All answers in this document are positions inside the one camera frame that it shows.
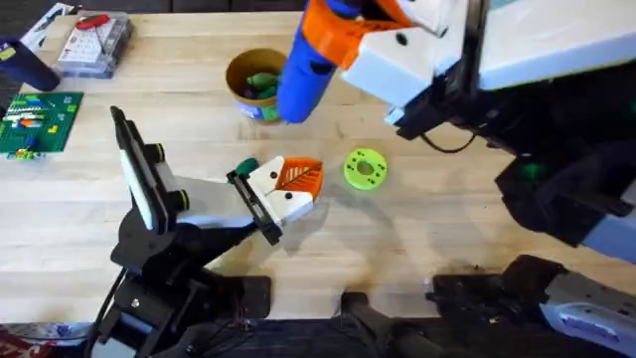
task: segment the clear plastic organizer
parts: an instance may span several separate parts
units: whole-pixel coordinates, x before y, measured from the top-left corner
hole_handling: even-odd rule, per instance
[[[54,67],[65,77],[112,78],[132,35],[132,24],[123,12],[80,11],[78,21],[95,15],[110,20],[87,30],[73,28]]]

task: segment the wooden tabletop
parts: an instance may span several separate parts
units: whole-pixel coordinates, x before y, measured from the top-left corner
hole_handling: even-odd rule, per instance
[[[66,150],[39,162],[0,161],[0,322],[93,320],[112,284],[119,267],[109,255],[130,209],[112,104],[145,140],[163,143],[178,175],[223,178],[251,156],[324,161],[314,210],[286,227],[278,246],[255,234],[212,264],[226,274],[271,276],[270,317],[329,317],[345,288],[364,290],[387,314],[432,315],[423,293],[434,274],[499,271],[519,254],[636,293],[631,265],[515,224],[493,182],[511,157],[481,140],[457,155],[405,141],[382,122],[382,102],[338,79],[303,124],[243,117],[226,88],[227,64],[252,48],[287,53],[298,13],[131,18],[135,33],[112,80],[64,79],[57,89],[85,92]],[[52,26],[46,62],[74,21]],[[468,133],[443,126],[432,137],[457,146]],[[343,160],[356,147],[376,149],[389,162],[376,191],[344,182]]]

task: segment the bowl with green items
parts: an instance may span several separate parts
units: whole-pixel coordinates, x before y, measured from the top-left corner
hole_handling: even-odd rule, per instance
[[[287,58],[270,49],[253,49],[236,56],[226,70],[226,82],[238,109],[249,118],[279,120],[278,78]]]

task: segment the green gear-shaped ring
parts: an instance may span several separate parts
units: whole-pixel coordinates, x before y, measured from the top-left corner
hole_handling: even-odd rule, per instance
[[[389,167],[382,154],[369,148],[358,148],[345,159],[345,179],[356,189],[373,190],[379,187]]]

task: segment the blue cylinder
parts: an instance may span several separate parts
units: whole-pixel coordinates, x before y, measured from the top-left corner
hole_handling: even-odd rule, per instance
[[[18,39],[0,37],[0,71],[10,78],[42,91],[53,90],[60,84],[58,75],[24,46]]]
[[[339,16],[357,17],[361,10],[338,0],[328,0],[329,7]],[[278,114],[288,123],[302,123],[314,110],[325,93],[336,66],[314,50],[302,35],[298,25],[294,43],[280,75],[276,95]]]

